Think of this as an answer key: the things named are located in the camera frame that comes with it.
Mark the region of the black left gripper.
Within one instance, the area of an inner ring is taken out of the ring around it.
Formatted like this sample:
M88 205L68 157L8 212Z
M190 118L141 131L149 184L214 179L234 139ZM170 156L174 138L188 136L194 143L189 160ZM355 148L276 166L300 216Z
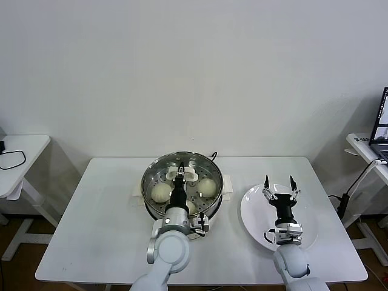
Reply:
M187 194L186 194L186 191L184 190L184 184L186 181L184 175L185 175L185 166L184 166L184 163L181 162L176 171L176 176L174 179L174 189L172 190L172 194L170 196L168 209L174 208L174 207L188 209L186 204Z

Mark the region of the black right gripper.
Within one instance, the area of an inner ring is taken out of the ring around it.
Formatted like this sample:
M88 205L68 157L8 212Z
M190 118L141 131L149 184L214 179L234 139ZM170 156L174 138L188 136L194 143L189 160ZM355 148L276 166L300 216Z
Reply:
M300 196L300 189L298 188L296 181L290 175L291 194L273 193L270 189L269 177L266 175L266 179L263 184L262 193L266 200L271 201L271 205L276 208L276 221L275 225L280 224L296 224L292 213L292 207L297 203Z

